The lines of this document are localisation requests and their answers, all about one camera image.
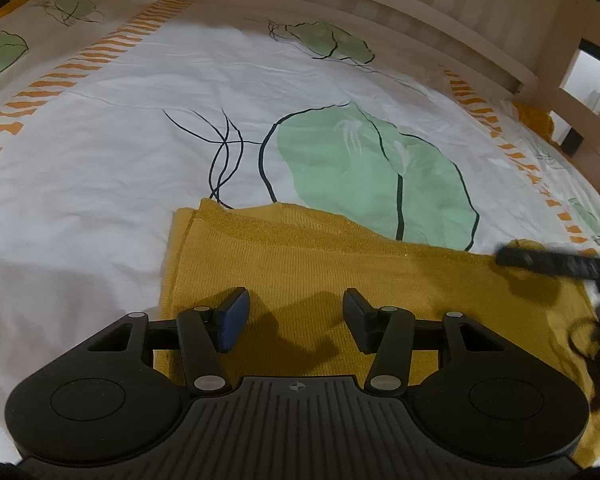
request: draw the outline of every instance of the black line pattern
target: black line pattern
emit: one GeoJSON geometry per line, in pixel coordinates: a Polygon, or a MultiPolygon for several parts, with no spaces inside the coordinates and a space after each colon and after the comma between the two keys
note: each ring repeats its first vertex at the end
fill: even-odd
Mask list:
{"type": "MultiPolygon", "coordinates": [[[[334,42],[334,47],[331,49],[330,53],[328,53],[326,56],[323,56],[320,53],[313,50],[311,47],[304,44],[302,42],[302,40],[296,34],[294,34],[293,32],[288,30],[289,27],[297,27],[299,25],[316,25],[318,22],[313,22],[313,23],[304,23],[303,22],[303,23],[296,23],[295,25],[284,25],[282,23],[272,22],[271,20],[267,20],[267,21],[269,22],[269,25],[268,25],[269,37],[272,40],[277,41],[278,43],[288,43],[291,46],[293,46],[295,49],[306,54],[306,52],[298,46],[298,43],[300,43],[305,49],[307,49],[315,54],[315,56],[311,56],[312,59],[327,60],[327,61],[334,61],[334,62],[346,62],[347,64],[352,64],[353,66],[358,67],[360,70],[363,70],[364,72],[383,75],[389,79],[392,79],[393,81],[395,81],[397,83],[400,83],[403,86],[406,86],[407,88],[410,88],[413,91],[416,91],[417,93],[423,95],[424,97],[429,98],[423,91],[410,85],[406,81],[403,81],[402,79],[397,78],[393,75],[385,74],[384,72],[381,72],[379,70],[375,70],[375,69],[371,68],[368,64],[371,63],[376,58],[376,54],[374,54],[371,51],[368,44],[366,44],[366,41],[364,41],[364,40],[360,40],[360,41],[362,41],[362,43],[366,46],[366,48],[369,50],[369,52],[372,53],[371,59],[369,59],[369,61],[365,61],[364,63],[360,63],[359,61],[357,61],[353,58],[350,58],[350,57],[333,57],[333,54],[338,49],[338,41],[335,39],[335,35],[334,35],[333,31],[331,31],[331,39],[334,42]],[[284,38],[283,36],[280,36],[279,34],[277,34],[276,30],[278,30],[279,28],[283,28],[285,32],[287,32],[288,34],[290,34],[291,36],[296,38],[297,41],[290,40],[289,38],[284,38]]],[[[333,27],[333,28],[337,28],[338,30],[342,31],[344,34],[348,34],[348,32],[346,30],[343,30],[342,28],[336,27],[335,25],[332,25],[331,23],[329,25],[331,25],[331,27],[333,27]]]]}
{"type": "Polygon", "coordinates": [[[87,16],[99,14],[104,18],[104,14],[100,12],[97,6],[91,0],[75,0],[73,9],[63,9],[58,2],[65,3],[63,0],[34,0],[31,3],[32,7],[42,7],[45,12],[51,16],[56,22],[62,23],[67,27],[71,27],[77,21],[88,23],[101,23],[99,20],[89,19],[87,16]]]}
{"type": "Polygon", "coordinates": [[[398,210],[398,227],[395,230],[395,239],[402,240],[404,237],[404,214],[402,212],[402,190],[404,186],[404,177],[398,174],[398,186],[395,196],[395,205],[398,210]]]}
{"type": "MultiPolygon", "coordinates": [[[[422,137],[418,137],[418,136],[410,135],[410,134],[404,134],[401,131],[398,131],[398,133],[405,137],[413,137],[414,139],[418,139],[418,140],[421,140],[422,142],[426,142],[429,146],[433,146],[438,151],[440,151],[439,147],[437,147],[432,142],[429,142],[428,140],[423,139],[422,137]]],[[[478,229],[478,222],[480,221],[480,213],[478,213],[476,211],[474,204],[471,202],[471,197],[469,196],[469,191],[466,188],[466,183],[464,182],[464,177],[462,176],[460,168],[458,168],[458,165],[455,162],[453,162],[452,160],[450,160],[449,158],[447,160],[454,165],[454,168],[456,168],[456,171],[458,172],[458,176],[460,177],[460,182],[462,182],[462,189],[464,190],[464,194],[466,195],[466,199],[467,199],[467,202],[469,203],[469,207],[471,207],[471,209],[475,213],[474,227],[471,229],[471,241],[469,242],[467,247],[464,248],[465,251],[468,251],[469,249],[471,249],[471,247],[474,246],[475,232],[478,229]]]]}
{"type": "Polygon", "coordinates": [[[189,130],[188,128],[182,126],[180,123],[175,121],[167,113],[166,110],[162,111],[162,113],[164,113],[164,115],[168,118],[168,120],[170,120],[171,123],[175,124],[175,126],[177,126],[182,131],[187,132],[188,134],[192,135],[193,137],[203,140],[209,144],[217,144],[218,145],[218,149],[216,150],[216,154],[214,155],[214,157],[211,161],[211,165],[209,167],[209,173],[207,176],[207,181],[208,181],[209,190],[210,190],[209,198],[215,199],[216,202],[223,205],[227,209],[233,209],[232,206],[228,205],[226,202],[224,202],[220,198],[220,190],[222,189],[222,186],[224,186],[227,182],[229,182],[229,180],[231,180],[231,178],[235,175],[236,171],[238,171],[238,168],[240,167],[240,163],[242,161],[242,156],[244,155],[244,145],[245,144],[255,144],[257,146],[260,146],[261,143],[255,142],[254,140],[245,140],[244,137],[242,136],[240,129],[234,124],[234,122],[229,118],[229,116],[225,113],[224,110],[222,110],[222,115],[224,116],[224,134],[221,133],[220,130],[216,126],[214,126],[206,117],[199,114],[197,111],[190,110],[190,112],[193,113],[196,117],[202,119],[206,124],[208,124],[211,127],[211,129],[216,133],[216,135],[219,137],[220,140],[207,139],[206,137],[203,137],[202,135],[197,134],[196,132],[193,132],[193,131],[189,130]],[[238,136],[237,140],[229,140],[229,137],[230,137],[232,131],[235,132],[235,134],[238,136]],[[227,175],[227,177],[223,178],[224,174],[227,172],[227,169],[229,168],[229,160],[230,160],[229,144],[240,144],[240,152],[238,153],[238,158],[235,161],[234,167],[229,172],[229,175],[227,175]],[[217,176],[214,177],[214,174],[216,173],[216,165],[219,166],[220,164],[222,164],[222,168],[220,169],[217,176]]]}

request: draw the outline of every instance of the bed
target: bed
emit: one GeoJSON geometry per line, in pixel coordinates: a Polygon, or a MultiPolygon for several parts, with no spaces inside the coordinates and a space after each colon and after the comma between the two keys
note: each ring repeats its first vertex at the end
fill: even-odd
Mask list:
{"type": "Polygon", "coordinates": [[[474,253],[600,254],[600,124],[558,88],[584,34],[564,13],[584,27],[586,0],[546,2],[534,70],[440,1],[364,0],[420,20],[421,40],[437,30],[440,50],[351,1],[0,10],[0,460],[17,458],[1,413],[22,378],[122,313],[157,315],[171,216],[201,198],[474,253]],[[567,158],[512,100],[561,114],[583,151],[567,158]]]}

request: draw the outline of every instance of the metal screw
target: metal screw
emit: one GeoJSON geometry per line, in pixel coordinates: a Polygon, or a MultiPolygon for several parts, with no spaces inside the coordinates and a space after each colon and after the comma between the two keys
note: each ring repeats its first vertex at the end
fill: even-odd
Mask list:
{"type": "Polygon", "coordinates": [[[202,392],[214,392],[223,388],[226,381],[217,375],[203,375],[193,381],[193,385],[202,392]]]}
{"type": "Polygon", "coordinates": [[[376,375],[371,379],[371,381],[369,381],[369,383],[376,390],[381,390],[384,392],[390,392],[391,390],[400,388],[402,385],[402,381],[392,375],[376,375]]]}

